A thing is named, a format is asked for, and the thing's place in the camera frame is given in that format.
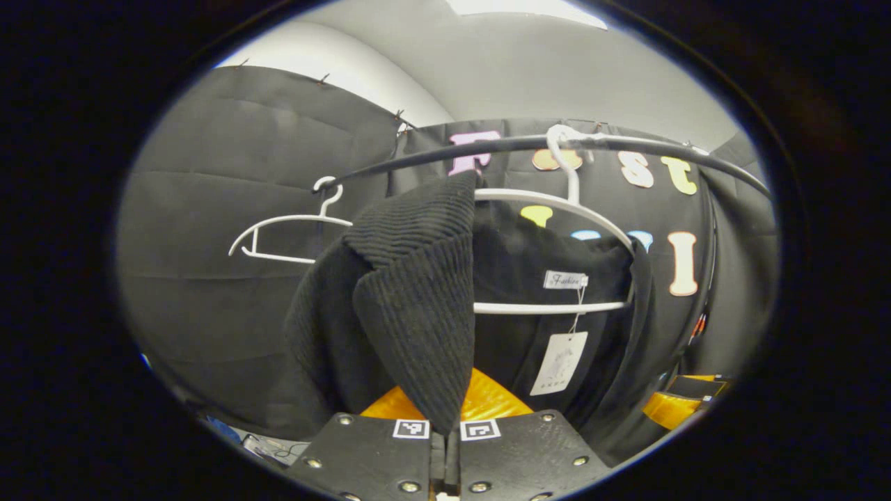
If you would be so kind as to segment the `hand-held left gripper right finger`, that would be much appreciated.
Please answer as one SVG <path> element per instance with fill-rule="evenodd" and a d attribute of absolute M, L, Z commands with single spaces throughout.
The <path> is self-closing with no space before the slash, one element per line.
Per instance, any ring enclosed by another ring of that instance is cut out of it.
<path fill-rule="evenodd" d="M 445 442 L 445 491 L 458 500 L 561 500 L 611 467 L 560 411 L 533 411 L 472 371 L 461 422 Z"/>

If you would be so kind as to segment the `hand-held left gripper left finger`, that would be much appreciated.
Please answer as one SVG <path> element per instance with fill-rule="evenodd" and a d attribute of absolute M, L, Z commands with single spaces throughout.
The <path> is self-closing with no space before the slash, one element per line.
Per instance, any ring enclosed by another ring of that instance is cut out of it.
<path fill-rule="evenodd" d="M 285 475 L 338 500 L 432 500 L 445 471 L 446 438 L 395 387 L 332 415 Z"/>

